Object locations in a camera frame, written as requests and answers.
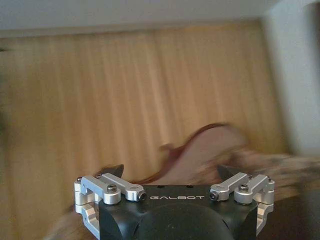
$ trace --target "silver hinge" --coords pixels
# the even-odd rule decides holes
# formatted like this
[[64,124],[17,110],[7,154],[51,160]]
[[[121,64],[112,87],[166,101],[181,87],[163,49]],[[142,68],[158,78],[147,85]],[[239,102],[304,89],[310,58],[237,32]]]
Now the silver hinge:
[[253,200],[258,203],[256,235],[264,228],[267,215],[274,211],[275,181],[265,175],[258,175],[252,179],[245,173],[239,172],[220,184],[210,188],[213,201],[225,201],[234,192],[234,200],[238,204],[248,205]]
[[99,178],[83,176],[74,182],[75,212],[82,215],[83,224],[97,239],[100,239],[99,220],[91,204],[103,200],[107,205],[115,205],[121,201],[121,194],[124,194],[128,201],[134,202],[143,201],[147,197],[143,186],[132,184],[110,173]]

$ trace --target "screw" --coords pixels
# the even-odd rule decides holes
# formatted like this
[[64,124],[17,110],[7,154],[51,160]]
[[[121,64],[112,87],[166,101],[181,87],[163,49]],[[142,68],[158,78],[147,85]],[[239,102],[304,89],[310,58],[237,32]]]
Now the screw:
[[210,192],[210,199],[211,199],[212,201],[217,201],[217,200],[218,200],[218,197],[219,197],[219,194],[218,194],[217,192],[215,192],[215,191]]
[[248,190],[249,190],[249,187],[247,184],[241,184],[239,186],[239,191],[241,191],[241,192],[248,192]]
[[147,194],[145,192],[142,192],[141,194],[139,194],[138,196],[139,201],[144,201],[146,199],[147,199]]
[[108,185],[107,187],[107,192],[110,193],[110,194],[113,194],[117,191],[117,186],[114,185],[114,184],[110,184]]

